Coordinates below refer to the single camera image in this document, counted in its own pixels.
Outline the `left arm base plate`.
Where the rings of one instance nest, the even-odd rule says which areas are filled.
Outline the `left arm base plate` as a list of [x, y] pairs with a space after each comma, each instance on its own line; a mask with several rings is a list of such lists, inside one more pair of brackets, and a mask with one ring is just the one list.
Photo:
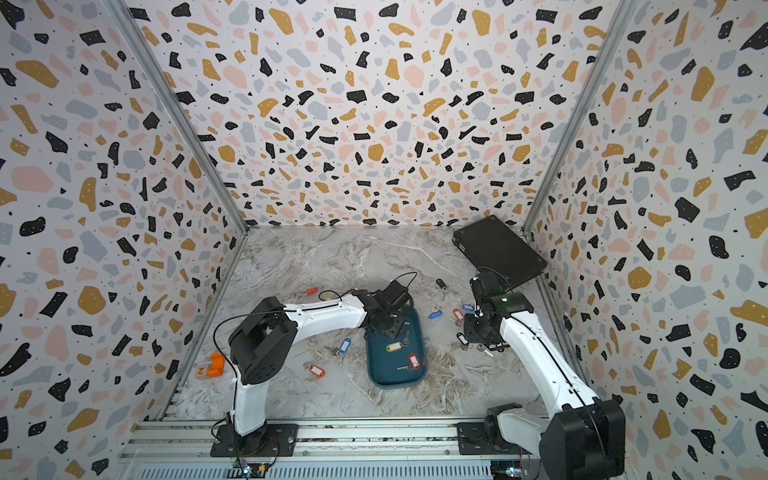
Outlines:
[[219, 425], [210, 449], [213, 458], [291, 457], [298, 438], [295, 423], [265, 423], [254, 432], [241, 436], [229, 422]]

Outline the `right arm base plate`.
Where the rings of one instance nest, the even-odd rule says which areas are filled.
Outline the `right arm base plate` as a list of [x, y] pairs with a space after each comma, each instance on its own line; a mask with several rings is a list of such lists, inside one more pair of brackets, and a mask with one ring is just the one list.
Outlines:
[[516, 455], [522, 449], [503, 440], [484, 422], [456, 424], [458, 449], [461, 455]]

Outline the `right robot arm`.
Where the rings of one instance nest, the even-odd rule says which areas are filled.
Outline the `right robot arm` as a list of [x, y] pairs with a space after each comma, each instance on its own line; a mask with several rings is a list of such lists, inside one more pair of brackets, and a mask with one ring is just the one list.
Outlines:
[[624, 474], [626, 416], [620, 403], [603, 400], [550, 340], [520, 292], [476, 293], [466, 317], [471, 343], [510, 348], [532, 377], [545, 416], [517, 403], [487, 410], [484, 442], [495, 452], [514, 448], [539, 459], [550, 479], [611, 479]]

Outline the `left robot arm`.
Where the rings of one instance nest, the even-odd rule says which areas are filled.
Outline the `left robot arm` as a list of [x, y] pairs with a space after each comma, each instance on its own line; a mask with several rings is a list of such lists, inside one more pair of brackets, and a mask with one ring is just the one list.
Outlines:
[[262, 300], [228, 339], [234, 371], [234, 432], [247, 437], [265, 425], [269, 382], [294, 344], [347, 329], [395, 338], [412, 306], [408, 289], [396, 280], [384, 289], [352, 289], [336, 299], [310, 304], [284, 304], [275, 297]]

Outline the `teal storage box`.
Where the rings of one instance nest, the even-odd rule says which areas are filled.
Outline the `teal storage box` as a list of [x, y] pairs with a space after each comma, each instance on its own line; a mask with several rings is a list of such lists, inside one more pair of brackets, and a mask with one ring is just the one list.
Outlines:
[[[385, 347], [393, 342], [401, 342], [403, 348], [388, 353]], [[422, 368], [415, 371], [397, 371], [397, 367], [408, 363], [409, 354], [415, 354], [419, 358]], [[370, 380], [384, 390], [406, 388], [426, 378], [427, 352], [420, 318], [415, 309], [397, 338], [390, 339], [379, 334], [366, 335], [366, 360]]]

